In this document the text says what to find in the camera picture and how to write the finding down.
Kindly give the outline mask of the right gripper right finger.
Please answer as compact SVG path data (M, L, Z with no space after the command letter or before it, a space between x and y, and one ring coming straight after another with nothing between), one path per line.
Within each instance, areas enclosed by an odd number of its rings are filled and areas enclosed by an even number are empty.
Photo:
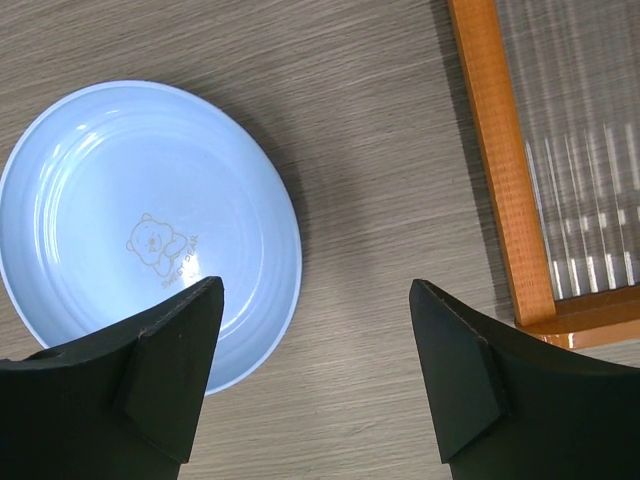
M441 461L456 479L635 479L639 371L522 333L415 280L409 304Z

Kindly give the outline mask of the light blue plate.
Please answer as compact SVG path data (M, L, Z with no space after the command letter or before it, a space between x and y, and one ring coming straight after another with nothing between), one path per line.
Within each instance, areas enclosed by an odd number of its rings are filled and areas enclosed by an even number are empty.
M1 274L44 347L155 306L208 276L224 311L207 390L259 368L283 339L303 270L275 166L236 121L141 80L77 90L14 146L1 179Z

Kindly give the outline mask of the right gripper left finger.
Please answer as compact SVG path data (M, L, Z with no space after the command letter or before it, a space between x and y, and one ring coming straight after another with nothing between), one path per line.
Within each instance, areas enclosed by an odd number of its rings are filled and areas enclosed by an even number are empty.
M221 328L208 277L80 339L1 363L5 479L174 479Z

